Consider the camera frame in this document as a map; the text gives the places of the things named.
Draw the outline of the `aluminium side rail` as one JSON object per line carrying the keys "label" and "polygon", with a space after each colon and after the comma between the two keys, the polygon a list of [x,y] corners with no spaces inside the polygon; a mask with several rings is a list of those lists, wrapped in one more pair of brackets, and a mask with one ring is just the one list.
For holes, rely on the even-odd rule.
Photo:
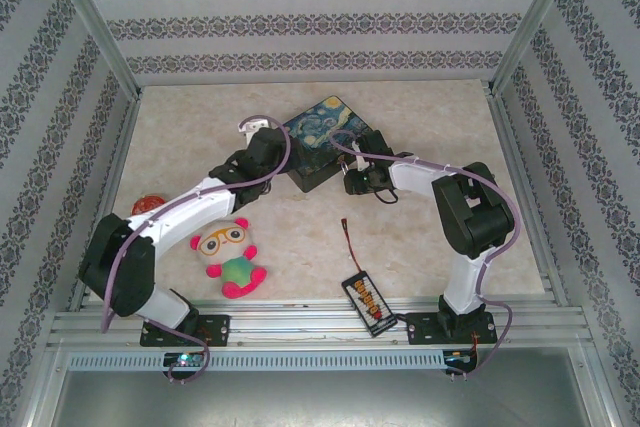
{"label": "aluminium side rail", "polygon": [[94,218],[90,224],[88,237],[84,243],[83,250],[81,251],[80,260],[84,259],[86,250],[91,243],[99,221],[111,212],[115,203],[115,197],[117,195],[119,182],[126,162],[129,145],[135,129],[135,123],[143,100],[143,95],[144,90],[141,89],[138,92],[137,97],[129,102],[126,114],[122,118],[122,122],[109,157],[105,177],[101,184],[99,203],[94,211]]}
{"label": "aluminium side rail", "polygon": [[484,87],[484,93],[504,154],[520,208],[521,218],[541,281],[545,290],[553,294],[556,305],[559,307],[569,307],[571,302],[564,290],[552,248],[539,215],[535,196],[528,181],[526,165],[522,160],[505,107],[502,100],[496,97],[488,87]]}

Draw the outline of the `aluminium front rail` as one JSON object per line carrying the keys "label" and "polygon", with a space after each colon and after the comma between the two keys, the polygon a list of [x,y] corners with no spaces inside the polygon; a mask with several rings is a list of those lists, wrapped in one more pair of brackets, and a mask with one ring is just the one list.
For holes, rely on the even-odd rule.
{"label": "aluminium front rail", "polygon": [[[589,343],[593,331],[580,307],[563,307],[549,296],[509,300],[513,320],[502,343],[515,347],[569,347]],[[346,300],[198,302],[203,314],[230,317],[228,348],[266,350],[355,350],[402,348],[408,345],[407,327],[400,323],[373,338]],[[109,331],[100,331],[101,305],[88,302],[77,312],[54,316],[46,347],[69,350],[116,351],[139,345],[142,321],[115,319]]]}

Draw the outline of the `grey metal shelf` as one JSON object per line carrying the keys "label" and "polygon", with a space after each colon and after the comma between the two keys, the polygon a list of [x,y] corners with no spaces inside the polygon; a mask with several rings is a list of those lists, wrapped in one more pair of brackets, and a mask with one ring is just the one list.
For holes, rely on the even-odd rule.
{"label": "grey metal shelf", "polygon": [[530,384],[429,371],[209,373],[174,386],[154,373],[73,372],[54,427],[591,427],[566,379]]}

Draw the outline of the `aluminium frame post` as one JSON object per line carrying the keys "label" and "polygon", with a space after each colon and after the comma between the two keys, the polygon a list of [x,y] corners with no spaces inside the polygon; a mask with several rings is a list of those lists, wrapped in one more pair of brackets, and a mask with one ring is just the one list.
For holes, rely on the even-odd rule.
{"label": "aluminium frame post", "polygon": [[528,48],[529,42],[544,20],[553,0],[533,0],[508,45],[493,78],[483,84],[485,93],[495,96],[502,92],[512,72]]}
{"label": "aluminium frame post", "polygon": [[118,45],[103,19],[94,0],[71,0],[77,13],[81,17],[89,34],[96,41],[102,55],[114,73],[120,86],[129,99],[137,99],[141,87],[122,55]]}

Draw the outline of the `red brown tape roll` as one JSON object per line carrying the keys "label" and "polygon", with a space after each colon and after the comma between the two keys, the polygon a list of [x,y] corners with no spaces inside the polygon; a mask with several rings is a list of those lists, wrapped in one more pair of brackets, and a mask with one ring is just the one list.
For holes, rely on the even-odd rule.
{"label": "red brown tape roll", "polygon": [[166,203],[166,199],[158,194],[147,194],[137,199],[132,208],[132,215],[140,215],[154,210]]}

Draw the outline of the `small controller board with light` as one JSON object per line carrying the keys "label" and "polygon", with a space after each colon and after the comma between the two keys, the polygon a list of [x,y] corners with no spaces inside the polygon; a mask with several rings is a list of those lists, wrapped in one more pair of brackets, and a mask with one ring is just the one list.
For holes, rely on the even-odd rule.
{"label": "small controller board with light", "polygon": [[203,352],[166,353],[163,358],[164,368],[200,368],[206,363]]}
{"label": "small controller board with light", "polygon": [[477,365],[477,355],[471,350],[446,350],[443,355],[446,365],[458,369],[474,369]]}

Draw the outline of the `black board with orange print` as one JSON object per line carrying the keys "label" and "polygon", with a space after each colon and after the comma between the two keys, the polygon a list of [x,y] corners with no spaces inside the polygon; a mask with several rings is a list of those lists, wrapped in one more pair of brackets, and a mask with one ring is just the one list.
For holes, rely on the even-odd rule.
{"label": "black board with orange print", "polygon": [[371,337],[380,336],[398,323],[366,271],[344,280],[341,286]]}

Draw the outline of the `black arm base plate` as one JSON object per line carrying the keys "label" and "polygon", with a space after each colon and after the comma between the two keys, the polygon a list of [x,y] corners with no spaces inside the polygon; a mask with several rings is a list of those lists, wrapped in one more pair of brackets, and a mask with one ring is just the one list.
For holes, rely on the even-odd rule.
{"label": "black arm base plate", "polygon": [[405,315],[410,345],[493,345],[498,335],[493,316],[483,312],[471,320],[441,322],[438,313],[415,312]]}
{"label": "black arm base plate", "polygon": [[[175,330],[194,337],[209,347],[225,347],[230,331],[230,317],[228,315],[200,314],[196,320],[185,320]],[[170,333],[149,322],[144,322],[142,325],[139,343],[142,347],[199,346],[193,340]]]}

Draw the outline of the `starry night painted box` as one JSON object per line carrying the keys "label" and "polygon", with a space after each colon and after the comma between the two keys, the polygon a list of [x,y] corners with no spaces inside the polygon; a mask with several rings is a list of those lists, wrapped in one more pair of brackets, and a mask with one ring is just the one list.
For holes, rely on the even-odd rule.
{"label": "starry night painted box", "polygon": [[298,167],[289,177],[304,193],[315,189],[342,170],[341,164],[351,164],[355,157],[335,148],[330,135],[344,146],[351,147],[350,137],[336,134],[346,130],[356,137],[371,131],[369,125],[339,97],[330,96],[284,123],[293,140],[299,144]]}

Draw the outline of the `panda plush toy with glasses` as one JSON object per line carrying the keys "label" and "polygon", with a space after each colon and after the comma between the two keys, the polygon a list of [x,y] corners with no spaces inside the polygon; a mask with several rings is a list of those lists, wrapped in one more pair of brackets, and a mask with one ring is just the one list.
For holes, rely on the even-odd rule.
{"label": "panda plush toy with glasses", "polygon": [[246,218],[212,223],[191,237],[191,250],[204,265],[205,274],[221,283],[221,294],[239,299],[255,291],[267,278],[265,267],[254,263],[258,254]]}

